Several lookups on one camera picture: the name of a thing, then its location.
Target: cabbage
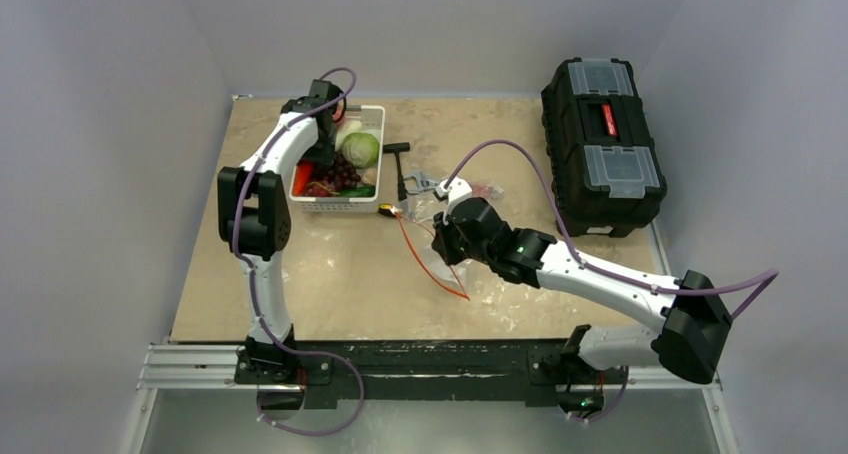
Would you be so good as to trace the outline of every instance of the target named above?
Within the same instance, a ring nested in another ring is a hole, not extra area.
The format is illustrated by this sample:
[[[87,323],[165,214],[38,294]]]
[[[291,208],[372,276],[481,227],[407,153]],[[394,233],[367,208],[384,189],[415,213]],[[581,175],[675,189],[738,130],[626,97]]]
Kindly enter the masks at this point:
[[[338,151],[342,148],[342,144],[344,143],[344,140],[347,139],[347,136],[361,130],[361,121],[357,121],[356,119],[345,119],[345,122],[339,126],[339,130],[336,132],[336,150]]]
[[[342,155],[357,169],[371,167],[380,157],[380,142],[367,132],[353,132],[342,143]]]

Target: green cabbage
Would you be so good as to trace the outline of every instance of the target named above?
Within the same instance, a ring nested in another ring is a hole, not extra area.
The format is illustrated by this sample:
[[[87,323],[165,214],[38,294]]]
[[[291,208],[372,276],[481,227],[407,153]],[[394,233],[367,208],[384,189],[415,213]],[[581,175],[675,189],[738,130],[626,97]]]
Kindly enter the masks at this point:
[[[377,163],[380,142],[367,132],[353,132],[345,137],[341,152],[354,167],[365,169]]]

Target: red bell pepper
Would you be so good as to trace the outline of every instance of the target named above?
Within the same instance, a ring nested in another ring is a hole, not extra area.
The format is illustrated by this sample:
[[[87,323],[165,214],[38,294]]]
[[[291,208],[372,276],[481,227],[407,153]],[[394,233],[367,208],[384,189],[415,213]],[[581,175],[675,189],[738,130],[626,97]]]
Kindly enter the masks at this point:
[[[303,190],[306,189],[313,170],[315,170],[315,164],[309,161],[303,161],[297,165],[297,170],[294,173],[294,188],[292,189],[295,196],[301,195]]]

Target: white wall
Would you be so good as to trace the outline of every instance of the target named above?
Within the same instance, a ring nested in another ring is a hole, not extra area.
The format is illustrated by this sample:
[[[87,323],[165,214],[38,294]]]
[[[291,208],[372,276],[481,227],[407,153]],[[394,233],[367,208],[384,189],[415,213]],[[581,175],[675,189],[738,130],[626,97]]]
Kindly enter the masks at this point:
[[[744,453],[848,451],[846,20],[845,0],[685,0],[639,85],[673,267],[782,270],[720,366]]]
[[[567,57],[637,71],[682,0],[185,0],[238,93],[302,93],[328,67],[360,94],[529,95]]]
[[[114,453],[229,98],[180,0],[0,0],[0,452]]]

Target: toolbox lid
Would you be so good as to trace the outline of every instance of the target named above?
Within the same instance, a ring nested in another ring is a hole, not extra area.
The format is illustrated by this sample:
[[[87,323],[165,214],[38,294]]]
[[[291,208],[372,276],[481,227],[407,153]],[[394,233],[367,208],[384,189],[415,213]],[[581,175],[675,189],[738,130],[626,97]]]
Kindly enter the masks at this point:
[[[584,146],[589,182],[609,186],[611,198],[642,199],[646,187],[660,187],[649,147]]]
[[[609,59],[584,59],[568,64],[568,77],[574,95],[632,96],[633,87],[624,64]]]

